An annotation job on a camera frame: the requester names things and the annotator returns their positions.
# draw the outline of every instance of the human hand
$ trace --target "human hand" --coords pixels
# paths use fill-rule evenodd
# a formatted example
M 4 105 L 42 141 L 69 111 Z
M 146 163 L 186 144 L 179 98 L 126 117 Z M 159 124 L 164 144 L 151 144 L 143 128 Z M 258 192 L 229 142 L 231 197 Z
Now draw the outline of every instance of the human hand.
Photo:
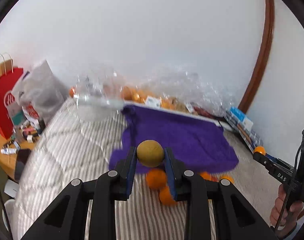
M 280 211 L 284 202 L 284 199 L 286 198 L 286 192 L 284 191 L 283 185 L 281 184 L 279 186 L 278 190 L 278 198 L 275 200 L 274 207 L 271 210 L 270 214 L 270 222 L 273 226 L 276 225 L 278 221 L 278 217 L 280 215 Z M 290 207 L 290 212 L 293 212 L 293 215 L 291 217 L 290 226 L 293 228 L 297 224 L 297 218 L 300 214 L 304 204 L 302 201 L 296 201 L 294 202 Z M 288 211 L 285 209 L 282 215 L 282 219 L 280 222 L 280 226 L 284 226 L 286 224 L 286 217 L 288 215 Z

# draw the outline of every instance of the white plastic bag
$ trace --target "white plastic bag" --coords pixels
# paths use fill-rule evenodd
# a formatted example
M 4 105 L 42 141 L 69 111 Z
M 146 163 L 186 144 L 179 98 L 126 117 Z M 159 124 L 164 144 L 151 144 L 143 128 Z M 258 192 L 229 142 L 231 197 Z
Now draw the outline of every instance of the white plastic bag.
M 22 75 L 12 89 L 12 95 L 33 124 L 39 118 L 47 124 L 64 103 L 60 86 L 47 61 Z

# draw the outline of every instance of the small bottle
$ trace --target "small bottle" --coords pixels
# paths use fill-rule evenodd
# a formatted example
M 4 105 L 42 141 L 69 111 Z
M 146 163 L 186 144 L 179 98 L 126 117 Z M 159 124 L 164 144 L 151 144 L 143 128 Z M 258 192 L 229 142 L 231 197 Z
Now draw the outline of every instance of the small bottle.
M 20 130 L 20 128 L 18 126 L 15 126 L 13 128 L 13 136 L 15 137 L 15 140 L 18 143 L 22 143 L 23 141 L 25 141 L 23 135 L 22 135 L 22 131 Z
M 35 122 L 34 125 L 35 125 L 35 129 L 36 129 L 37 133 L 39 135 L 41 135 L 42 132 L 45 129 L 45 122 L 44 122 L 44 120 L 42 118 L 40 118 L 40 119 L 37 120 L 37 122 Z

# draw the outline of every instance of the blue gripper pad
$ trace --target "blue gripper pad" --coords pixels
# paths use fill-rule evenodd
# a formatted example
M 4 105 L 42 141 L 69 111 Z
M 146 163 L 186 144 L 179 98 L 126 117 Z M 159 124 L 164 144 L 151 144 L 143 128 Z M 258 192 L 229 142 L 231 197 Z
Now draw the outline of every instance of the blue gripper pad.
M 135 148 L 135 150 L 133 151 L 133 154 L 132 154 L 128 173 L 126 175 L 126 194 L 127 194 L 128 198 L 130 197 L 130 195 L 132 193 L 136 161 L 137 161 L 137 157 L 136 157 L 136 148 Z
M 167 148 L 164 149 L 164 162 L 165 162 L 164 163 L 165 172 L 168 177 L 168 186 L 170 188 L 170 193 L 173 199 L 177 200 L 177 192 L 175 188 L 175 176 Z

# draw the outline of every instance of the wooden table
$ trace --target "wooden table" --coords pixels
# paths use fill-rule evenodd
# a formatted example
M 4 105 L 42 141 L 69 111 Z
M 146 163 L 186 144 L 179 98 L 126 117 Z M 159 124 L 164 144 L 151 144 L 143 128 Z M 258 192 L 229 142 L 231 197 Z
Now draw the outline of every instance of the wooden table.
M 14 171 L 15 171 L 17 154 L 6 155 L 1 153 L 1 149 L 3 148 L 3 145 L 7 141 L 8 140 L 0 136 L 0 166 L 5 171 L 5 173 L 14 180 Z M 22 149 L 29 148 L 33 150 L 35 143 L 29 143 L 28 141 L 24 141 L 23 143 L 20 143 L 20 146 Z

